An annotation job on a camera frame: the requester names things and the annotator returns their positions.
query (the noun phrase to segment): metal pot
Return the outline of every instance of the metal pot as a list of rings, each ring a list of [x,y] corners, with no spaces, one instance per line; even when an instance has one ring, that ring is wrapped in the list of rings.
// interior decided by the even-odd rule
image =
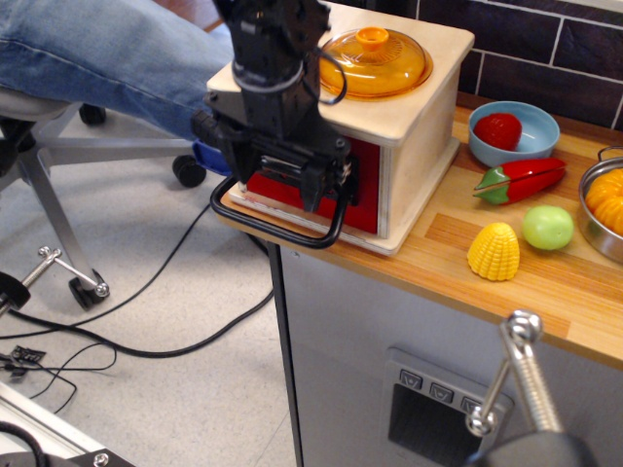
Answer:
[[[588,242],[604,256],[618,263],[623,263],[623,236],[618,235],[605,227],[586,206],[586,194],[593,181],[600,175],[610,172],[614,168],[623,168],[623,158],[602,159],[602,154],[613,149],[623,149],[623,146],[610,146],[598,152],[599,162],[589,168],[582,176],[579,186],[581,209],[578,211],[578,227]]]

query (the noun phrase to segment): toy pepper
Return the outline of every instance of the toy pepper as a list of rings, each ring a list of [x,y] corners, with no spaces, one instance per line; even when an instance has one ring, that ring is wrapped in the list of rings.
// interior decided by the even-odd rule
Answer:
[[[491,204],[510,204],[540,192],[565,175],[566,162],[560,159],[528,159],[490,168],[474,196]]]

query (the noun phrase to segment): chair base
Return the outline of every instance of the chair base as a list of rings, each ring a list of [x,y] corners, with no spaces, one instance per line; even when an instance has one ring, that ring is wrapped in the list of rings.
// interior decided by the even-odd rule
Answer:
[[[0,191],[19,178],[30,185],[71,265],[98,283],[101,276],[90,265],[55,193],[50,178],[51,167],[74,163],[176,157],[192,154],[192,147],[191,142],[183,139],[58,137],[79,109],[80,104],[72,104],[58,119],[37,124],[32,129],[35,146],[19,153],[18,162],[0,178]],[[79,278],[70,281],[69,287],[84,309],[90,309],[104,300],[94,293],[91,284]]]

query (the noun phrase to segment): red panel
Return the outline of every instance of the red panel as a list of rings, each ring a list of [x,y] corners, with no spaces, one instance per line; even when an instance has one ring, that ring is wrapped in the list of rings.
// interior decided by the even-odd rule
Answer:
[[[350,153],[359,160],[359,189],[356,205],[349,206],[345,224],[370,234],[377,233],[379,213],[379,165],[381,148],[375,144],[350,138]],[[266,198],[303,209],[299,189],[255,174],[247,183],[249,191]],[[323,198],[316,214],[331,219],[336,202]]]

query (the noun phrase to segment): person's leg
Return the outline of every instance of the person's leg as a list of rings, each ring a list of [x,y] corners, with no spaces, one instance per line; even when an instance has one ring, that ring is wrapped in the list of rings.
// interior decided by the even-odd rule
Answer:
[[[0,0],[0,86],[86,102],[194,139],[206,81],[233,58],[151,0]]]

